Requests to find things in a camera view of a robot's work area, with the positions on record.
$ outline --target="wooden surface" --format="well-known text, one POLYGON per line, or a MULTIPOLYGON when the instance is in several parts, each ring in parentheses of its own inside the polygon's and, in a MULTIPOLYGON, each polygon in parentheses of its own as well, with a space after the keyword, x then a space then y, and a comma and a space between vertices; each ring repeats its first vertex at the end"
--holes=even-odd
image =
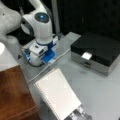
POLYGON ((0 72, 0 120, 39 120, 19 66, 0 72))

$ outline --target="black background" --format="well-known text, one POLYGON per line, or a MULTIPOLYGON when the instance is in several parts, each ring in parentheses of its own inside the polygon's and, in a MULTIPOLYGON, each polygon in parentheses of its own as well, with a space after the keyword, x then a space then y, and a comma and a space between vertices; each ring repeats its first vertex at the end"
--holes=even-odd
MULTIPOLYGON (((11 9, 19 11, 21 5, 28 13, 33 9, 28 0, 2 0, 11 9)), ((52 10, 51 0, 43 0, 52 10)), ((72 31, 84 34, 86 31, 120 40, 120 0, 57 0, 61 32, 72 31)), ((21 44, 28 42, 31 37, 21 29, 16 35, 21 44)))

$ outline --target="white paper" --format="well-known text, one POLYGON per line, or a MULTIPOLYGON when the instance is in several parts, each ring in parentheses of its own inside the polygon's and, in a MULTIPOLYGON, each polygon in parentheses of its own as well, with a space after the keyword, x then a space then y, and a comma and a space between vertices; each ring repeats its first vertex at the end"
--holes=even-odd
POLYGON ((88 52, 85 52, 83 55, 82 55, 82 58, 86 59, 86 60, 90 60, 92 57, 92 54, 91 53, 88 53, 88 52))
POLYGON ((60 69, 50 72, 35 86, 58 120, 64 120, 81 105, 60 69))

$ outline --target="table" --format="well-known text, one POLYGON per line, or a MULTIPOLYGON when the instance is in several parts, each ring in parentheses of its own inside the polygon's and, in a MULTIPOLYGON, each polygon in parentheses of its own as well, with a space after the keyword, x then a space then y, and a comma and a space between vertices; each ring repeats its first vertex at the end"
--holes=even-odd
POLYGON ((19 66, 0 72, 0 120, 39 120, 19 66))
MULTIPOLYGON (((79 36, 73 33, 65 36, 60 41, 57 56, 65 52, 74 40, 79 36)), ((60 68, 68 80, 68 83, 83 104, 84 110, 92 115, 93 120, 118 120, 120 117, 120 64, 109 76, 102 75, 94 70, 84 67, 71 59, 71 52, 59 59, 34 81, 29 83, 32 96, 41 110, 41 118, 44 120, 57 120, 46 104, 42 102, 38 91, 33 84, 52 68, 60 68)), ((29 82, 42 68, 27 66, 24 74, 29 82)))

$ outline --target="black wall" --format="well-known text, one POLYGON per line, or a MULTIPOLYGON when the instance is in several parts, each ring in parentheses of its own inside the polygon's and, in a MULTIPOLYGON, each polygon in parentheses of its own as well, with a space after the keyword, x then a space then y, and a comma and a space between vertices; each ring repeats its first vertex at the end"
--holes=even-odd
POLYGON ((58 0, 58 8, 63 33, 91 31, 120 40, 120 0, 58 0))

